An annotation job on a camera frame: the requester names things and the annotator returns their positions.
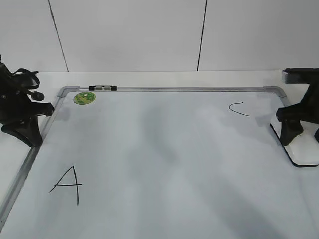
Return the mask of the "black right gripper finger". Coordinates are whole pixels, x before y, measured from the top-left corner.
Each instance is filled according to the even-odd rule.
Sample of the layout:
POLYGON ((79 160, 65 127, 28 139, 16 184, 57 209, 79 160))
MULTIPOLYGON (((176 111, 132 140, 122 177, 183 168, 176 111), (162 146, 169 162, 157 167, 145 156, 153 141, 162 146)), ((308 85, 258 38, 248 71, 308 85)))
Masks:
POLYGON ((280 142, 282 146, 289 145, 295 137, 303 133, 303 127, 299 120, 284 120, 282 122, 280 142))

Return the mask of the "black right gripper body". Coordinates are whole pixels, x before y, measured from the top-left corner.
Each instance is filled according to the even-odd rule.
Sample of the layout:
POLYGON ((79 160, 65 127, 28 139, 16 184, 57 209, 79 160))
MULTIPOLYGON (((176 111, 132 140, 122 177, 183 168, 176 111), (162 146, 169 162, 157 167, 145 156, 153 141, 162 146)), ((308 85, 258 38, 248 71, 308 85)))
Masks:
POLYGON ((310 84, 301 101, 297 104, 278 108, 277 120, 282 123, 284 120, 299 120, 300 123, 319 123, 319 85, 310 84))

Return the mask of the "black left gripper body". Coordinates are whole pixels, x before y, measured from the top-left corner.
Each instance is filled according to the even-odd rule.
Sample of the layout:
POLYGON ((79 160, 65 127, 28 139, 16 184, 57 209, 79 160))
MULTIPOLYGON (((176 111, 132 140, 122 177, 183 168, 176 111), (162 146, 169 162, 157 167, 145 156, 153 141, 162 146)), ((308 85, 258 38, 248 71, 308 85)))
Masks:
POLYGON ((24 68, 11 72, 0 63, 1 131, 29 147, 39 147, 43 142, 38 117, 49 117, 54 112, 53 104, 43 102, 44 94, 36 91, 40 85, 37 74, 24 68))

